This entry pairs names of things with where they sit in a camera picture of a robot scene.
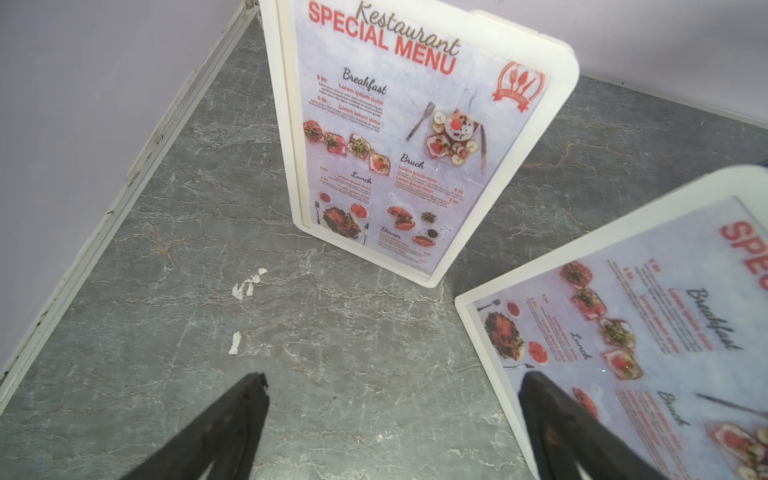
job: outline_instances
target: lavender wall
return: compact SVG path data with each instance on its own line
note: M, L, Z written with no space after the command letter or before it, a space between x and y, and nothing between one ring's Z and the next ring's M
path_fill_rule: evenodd
M0 2L0 366L241 2Z
M574 48L581 72L768 123L766 0L444 0Z

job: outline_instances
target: plate of food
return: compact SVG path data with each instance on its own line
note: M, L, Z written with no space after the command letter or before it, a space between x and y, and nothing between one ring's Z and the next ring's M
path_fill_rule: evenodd
M590 415L594 417L595 420L599 420L598 406L594 404L589 395L587 395L584 390L577 389L576 387L573 388L573 391L574 397L576 398L576 403L586 408L586 410Z
M413 243L417 243L422 247L434 247L436 245L435 240L427 237L426 235L416 235L411 240L413 240Z
M413 221L413 215L408 213L405 208L390 207L386 209L386 213L392 215L395 218L395 228L397 230L407 231L416 226L416 222Z
M712 438L751 467L768 464L768 448L738 425L724 423L712 432Z
M600 334L607 345L634 348L634 334L629 323L619 319L600 319Z
M307 140L312 142L323 141L324 138L323 129L320 128L320 124L314 120L304 122L304 134L306 135Z
M547 365L549 363L549 354L539 342L528 342L528 354L539 365Z
M360 220L365 220L368 218L368 210L360 204L352 204L352 206L349 208L349 211L352 212L352 214L355 217L358 217Z
M619 380L637 380L643 378L643 370L632 356L624 349L603 353L603 358Z
M566 263L560 276L576 288L585 288L592 281L592 272L579 262Z
M521 314L520 306L517 304L517 302L507 302L507 311L514 318L518 318Z
M490 312L485 317L485 332L503 359L519 362L525 355L525 341L518 327L503 313Z
M326 132L323 138L330 153L346 157L346 142L341 135Z
M358 134L349 136L349 141L346 143L346 147L347 150L352 152L352 155L362 161L367 160L368 154L371 153L371 144Z
M571 302L587 320L594 320L608 313L608 308L591 288L579 290L576 295L571 297Z
M377 174L384 174L387 177L389 176L389 169L392 167L392 165L389 163L388 157L376 153L375 150L371 150L368 156L368 161L368 167L372 172L376 172Z
M481 132L481 139L476 137ZM432 116L432 130L427 133L426 150L433 160L450 161L461 167L471 154L482 150L482 168L485 173L485 129L458 108L452 114L437 111Z
M338 207L331 207L324 211L323 220L326 221L332 232L338 233L342 237L357 240L360 232L362 232L360 225L355 221L355 217Z

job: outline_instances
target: restaurant menu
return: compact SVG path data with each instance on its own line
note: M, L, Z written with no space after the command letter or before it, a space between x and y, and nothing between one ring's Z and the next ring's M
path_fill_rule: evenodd
M429 276L551 79L375 2L293 8L313 227Z
M472 316L516 392L541 370L669 478L768 478L768 232L738 198L487 296Z

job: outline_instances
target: fork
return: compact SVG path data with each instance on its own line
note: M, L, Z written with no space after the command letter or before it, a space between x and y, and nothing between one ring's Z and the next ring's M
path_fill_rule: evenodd
M478 312L479 312L480 310L483 310L483 309L485 309L485 308L488 308L488 307L490 307L490 306L493 306L493 305L496 305L496 306L498 306L498 305L501 305L501 304L502 304L502 301L501 301L501 300L499 300L499 299L496 299L496 300L494 300L494 301L493 301L493 303L491 303L491 305L481 306L480 308L478 308Z
M416 124L416 126L413 128L413 130L411 130L411 133L408 134L408 137L406 137L406 141L411 139L413 134L416 133L416 131L419 129L419 127L421 127L422 122L424 121L424 119L427 118L429 115L431 115L433 111L435 111L435 104L433 104L432 102L429 102L427 104L427 108L424 110L424 116L422 117L421 120L419 120L418 124Z

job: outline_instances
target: white plastic frame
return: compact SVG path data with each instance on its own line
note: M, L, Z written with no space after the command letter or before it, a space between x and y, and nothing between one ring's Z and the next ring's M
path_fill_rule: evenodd
M458 314L488 374L494 392L502 404L525 461L537 478L538 468L531 450L531 441L525 424L521 423L522 410L518 394L506 379L501 360L498 359L482 324L470 315L470 311L474 308L473 303L540 273L548 272L730 196L739 197L762 225L768 225L768 169L754 165L728 167L673 190L594 232L456 297L455 305Z
M303 232L325 240L358 257L428 288L437 286L469 237L493 206L512 176L543 135L578 81L579 68L573 51L565 43L538 34L485 12L465 12L437 0L375 0L386 11L402 13L414 22L435 26L441 33L517 61L552 79L544 97L501 162L485 191L470 210L466 221L431 275L374 252L328 230L312 228L306 146L301 122L301 97L297 74L297 50L292 0L260 2L266 50L269 57L277 123L282 141L293 222Z

